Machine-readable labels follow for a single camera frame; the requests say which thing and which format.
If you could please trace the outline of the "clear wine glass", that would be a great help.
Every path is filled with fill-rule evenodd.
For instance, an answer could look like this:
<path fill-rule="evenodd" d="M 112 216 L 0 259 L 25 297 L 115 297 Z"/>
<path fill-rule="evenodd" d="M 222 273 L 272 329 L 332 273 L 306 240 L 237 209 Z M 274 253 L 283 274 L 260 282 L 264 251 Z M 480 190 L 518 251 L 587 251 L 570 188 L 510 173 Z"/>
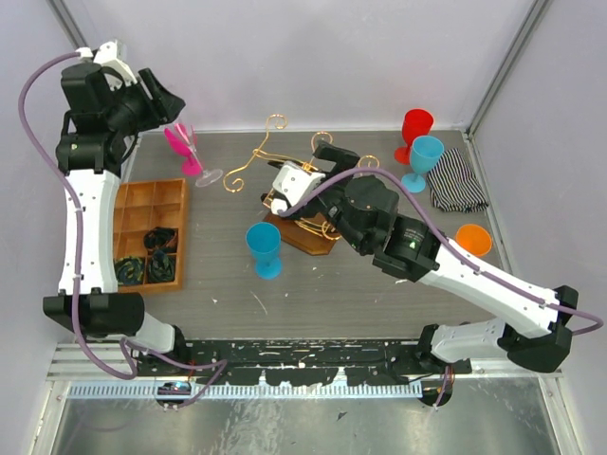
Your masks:
<path fill-rule="evenodd" d="M 190 177 L 194 177 L 195 178 L 195 185 L 198 188 L 203 188 L 203 187 L 207 187 L 209 185 L 211 185 L 212 183 L 218 181 L 222 175 L 223 172 L 219 169 L 209 169 L 202 161 L 202 159 L 200 158 L 200 156 L 198 155 L 198 151 L 197 151 L 197 136 L 193 130 L 193 127 L 188 128 L 186 126 L 189 134 L 193 137 L 194 139 L 194 145 L 195 145 L 195 149 L 196 149 L 196 154 L 197 157 L 200 161 L 200 163 L 203 166 L 203 173 L 199 176 L 190 176 Z"/>

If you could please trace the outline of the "pink wine glass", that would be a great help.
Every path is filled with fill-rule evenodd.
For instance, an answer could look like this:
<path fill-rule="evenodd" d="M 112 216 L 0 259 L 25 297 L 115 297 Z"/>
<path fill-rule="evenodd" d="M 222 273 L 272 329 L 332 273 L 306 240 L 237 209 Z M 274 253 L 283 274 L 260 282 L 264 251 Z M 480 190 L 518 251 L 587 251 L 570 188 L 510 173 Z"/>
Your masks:
<path fill-rule="evenodd" d="M 163 133 L 173 152 L 183 159 L 182 173 L 186 176 L 201 175 L 203 166 L 197 157 L 194 139 L 186 126 L 183 123 L 176 123 L 171 128 L 165 128 Z"/>

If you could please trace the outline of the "red wine glass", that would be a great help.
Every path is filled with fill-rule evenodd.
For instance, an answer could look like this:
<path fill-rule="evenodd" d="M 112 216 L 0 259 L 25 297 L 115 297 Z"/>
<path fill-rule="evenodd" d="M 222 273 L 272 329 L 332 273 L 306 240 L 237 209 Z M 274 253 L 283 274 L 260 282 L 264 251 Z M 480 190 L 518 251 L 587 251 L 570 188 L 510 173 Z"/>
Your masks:
<path fill-rule="evenodd" d="M 404 165 L 410 164 L 410 154 L 413 142 L 417 137 L 425 136 L 432 128 L 434 118 L 432 114 L 421 108 L 409 110 L 405 115 L 401 128 L 404 146 L 395 150 L 395 160 Z"/>

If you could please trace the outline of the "light blue wine glass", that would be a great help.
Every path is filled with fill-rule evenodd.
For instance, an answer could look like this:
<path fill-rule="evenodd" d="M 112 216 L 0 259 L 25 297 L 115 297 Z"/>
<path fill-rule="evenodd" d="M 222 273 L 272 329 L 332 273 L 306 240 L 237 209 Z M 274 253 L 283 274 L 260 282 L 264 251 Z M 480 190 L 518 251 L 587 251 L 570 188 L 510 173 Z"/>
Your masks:
<path fill-rule="evenodd" d="M 437 137 L 417 137 L 413 142 L 410 153 L 412 171 L 401 178 L 403 186 L 411 193 L 424 191 L 426 180 L 423 175 L 436 166 L 444 151 L 444 144 Z"/>

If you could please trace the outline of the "blue wine glass front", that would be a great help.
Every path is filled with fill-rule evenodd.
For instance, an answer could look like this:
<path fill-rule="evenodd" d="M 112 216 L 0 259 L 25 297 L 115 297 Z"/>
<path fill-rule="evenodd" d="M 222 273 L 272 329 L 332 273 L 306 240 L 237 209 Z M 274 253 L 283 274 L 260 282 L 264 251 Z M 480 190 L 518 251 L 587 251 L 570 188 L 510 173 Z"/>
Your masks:
<path fill-rule="evenodd" d="M 268 222 L 252 225 L 246 234 L 246 244 L 253 258 L 255 272 L 264 280 L 273 280 L 282 272 L 279 257 L 281 233 Z"/>

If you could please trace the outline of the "orange wine glass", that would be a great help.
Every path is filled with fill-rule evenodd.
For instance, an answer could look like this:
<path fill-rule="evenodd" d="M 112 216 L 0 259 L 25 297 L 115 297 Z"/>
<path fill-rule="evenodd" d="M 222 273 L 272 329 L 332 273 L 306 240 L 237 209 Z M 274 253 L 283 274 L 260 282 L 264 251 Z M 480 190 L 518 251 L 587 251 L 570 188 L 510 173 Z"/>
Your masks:
<path fill-rule="evenodd" d="M 455 241 L 476 257 L 487 255 L 493 246 L 492 238 L 488 231 L 476 224 L 461 226 L 455 234 Z"/>

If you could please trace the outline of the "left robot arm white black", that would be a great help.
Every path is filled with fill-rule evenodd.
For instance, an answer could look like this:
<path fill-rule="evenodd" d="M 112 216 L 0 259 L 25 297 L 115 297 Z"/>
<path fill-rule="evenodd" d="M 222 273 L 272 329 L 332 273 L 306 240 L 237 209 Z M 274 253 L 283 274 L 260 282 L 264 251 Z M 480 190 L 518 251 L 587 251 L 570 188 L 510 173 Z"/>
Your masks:
<path fill-rule="evenodd" d="M 133 82 L 99 64 L 76 64 L 62 73 L 69 104 L 56 147 L 67 207 L 64 270 L 44 313 L 89 338 L 124 337 L 156 354 L 168 375 L 184 373 L 190 353 L 182 331 L 151 316 L 138 292 L 121 293 L 114 267 L 114 209 L 127 137 L 177 119 L 185 106 L 149 68 Z"/>

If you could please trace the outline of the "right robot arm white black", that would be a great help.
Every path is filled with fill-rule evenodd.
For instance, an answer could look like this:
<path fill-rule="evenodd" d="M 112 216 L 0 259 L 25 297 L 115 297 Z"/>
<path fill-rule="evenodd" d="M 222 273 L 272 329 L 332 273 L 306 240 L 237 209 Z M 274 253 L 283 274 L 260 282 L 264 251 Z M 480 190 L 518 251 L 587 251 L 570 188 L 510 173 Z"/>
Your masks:
<path fill-rule="evenodd" d="M 359 156 L 320 140 L 314 157 L 334 167 L 331 186 L 311 205 L 358 254 L 383 273 L 452 293 L 493 318 L 458 326 L 424 327 L 414 351 L 426 373 L 470 358 L 506 357 L 537 373 L 558 369 L 571 349 L 566 324 L 578 293 L 563 285 L 541 288 L 471 256 L 427 222 L 398 211 L 399 197 L 374 175 L 356 177 Z"/>

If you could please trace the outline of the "wooden compartment tray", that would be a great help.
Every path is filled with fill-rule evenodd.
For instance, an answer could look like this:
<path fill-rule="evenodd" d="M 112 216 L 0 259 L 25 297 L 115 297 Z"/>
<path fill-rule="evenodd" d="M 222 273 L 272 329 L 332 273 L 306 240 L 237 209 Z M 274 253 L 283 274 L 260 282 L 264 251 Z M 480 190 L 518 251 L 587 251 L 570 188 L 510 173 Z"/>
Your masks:
<path fill-rule="evenodd" d="M 121 293 L 140 294 L 172 292 L 182 288 L 188 239 L 189 186 L 185 179 L 168 179 L 125 183 L 120 186 L 114 209 L 114 261 L 137 256 L 145 260 L 144 284 L 119 286 Z M 143 236 L 155 227 L 178 230 L 175 280 L 150 283 L 147 280 L 150 253 L 143 245 Z"/>

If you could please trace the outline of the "striped black white cloth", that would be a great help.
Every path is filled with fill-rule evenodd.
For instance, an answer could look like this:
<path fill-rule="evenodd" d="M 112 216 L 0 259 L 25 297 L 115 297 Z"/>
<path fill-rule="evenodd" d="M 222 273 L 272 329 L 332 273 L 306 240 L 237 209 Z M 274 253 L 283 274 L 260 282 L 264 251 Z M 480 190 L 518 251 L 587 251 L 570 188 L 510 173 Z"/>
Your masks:
<path fill-rule="evenodd" d="M 473 168 L 458 148 L 442 154 L 427 182 L 432 206 L 443 212 L 474 213 L 489 207 Z"/>

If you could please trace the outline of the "rolled dark tie upper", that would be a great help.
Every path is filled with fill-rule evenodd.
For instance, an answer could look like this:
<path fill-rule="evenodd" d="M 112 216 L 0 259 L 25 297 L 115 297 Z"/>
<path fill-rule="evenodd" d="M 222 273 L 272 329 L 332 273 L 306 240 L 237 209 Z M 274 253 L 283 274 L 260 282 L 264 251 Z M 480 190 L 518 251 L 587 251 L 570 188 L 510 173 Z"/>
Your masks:
<path fill-rule="evenodd" d="M 143 245 L 150 253 L 159 250 L 165 253 L 176 253 L 178 230 L 171 227 L 154 227 L 143 236 Z"/>

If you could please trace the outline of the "rolled dark floral tie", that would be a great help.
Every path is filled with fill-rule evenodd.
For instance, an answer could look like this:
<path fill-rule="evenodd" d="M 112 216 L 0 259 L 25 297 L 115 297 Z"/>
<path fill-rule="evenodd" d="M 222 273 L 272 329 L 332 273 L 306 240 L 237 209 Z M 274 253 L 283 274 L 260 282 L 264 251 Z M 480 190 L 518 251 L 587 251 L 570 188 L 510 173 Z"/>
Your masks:
<path fill-rule="evenodd" d="M 163 250 L 155 251 L 148 260 L 147 280 L 150 283 L 173 282 L 176 258 Z"/>

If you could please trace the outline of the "rolled green patterned tie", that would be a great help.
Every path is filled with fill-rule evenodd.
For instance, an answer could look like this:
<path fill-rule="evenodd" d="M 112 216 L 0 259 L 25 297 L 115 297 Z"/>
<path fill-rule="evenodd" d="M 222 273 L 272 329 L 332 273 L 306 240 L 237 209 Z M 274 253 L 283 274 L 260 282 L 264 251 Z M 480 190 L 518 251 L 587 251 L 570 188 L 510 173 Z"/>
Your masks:
<path fill-rule="evenodd" d="M 114 261 L 119 286 L 144 284 L 145 260 L 143 257 L 126 256 Z"/>

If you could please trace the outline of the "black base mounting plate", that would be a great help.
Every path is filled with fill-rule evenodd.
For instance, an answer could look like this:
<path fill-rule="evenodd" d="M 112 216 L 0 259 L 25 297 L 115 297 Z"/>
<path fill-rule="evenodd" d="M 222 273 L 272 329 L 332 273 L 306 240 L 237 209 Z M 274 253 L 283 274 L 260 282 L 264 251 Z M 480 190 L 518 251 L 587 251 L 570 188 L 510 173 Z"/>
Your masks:
<path fill-rule="evenodd" d="M 404 339 L 210 339 L 188 340 L 185 356 L 190 365 L 220 360 L 227 368 L 217 385 L 270 386 L 329 385 L 339 373 L 346 384 L 407 385 L 440 367 L 422 363 L 416 344 Z"/>

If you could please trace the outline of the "aluminium front rail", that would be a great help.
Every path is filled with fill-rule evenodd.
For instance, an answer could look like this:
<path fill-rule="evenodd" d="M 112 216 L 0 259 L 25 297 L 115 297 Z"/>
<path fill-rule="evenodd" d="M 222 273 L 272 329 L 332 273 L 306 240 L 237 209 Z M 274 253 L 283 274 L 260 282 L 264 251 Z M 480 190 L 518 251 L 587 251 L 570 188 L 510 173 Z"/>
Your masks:
<path fill-rule="evenodd" d="M 199 372 L 177 368 L 137 350 L 129 353 L 138 375 L 123 381 L 90 363 L 77 344 L 61 344 L 47 373 L 66 382 L 76 399 L 153 398 L 184 401 L 195 395 L 219 399 L 412 398 L 432 400 L 455 380 L 538 379 L 501 358 L 457 362 L 449 376 L 428 373 L 406 339 L 194 340 L 194 365 L 225 360 L 226 368 Z"/>

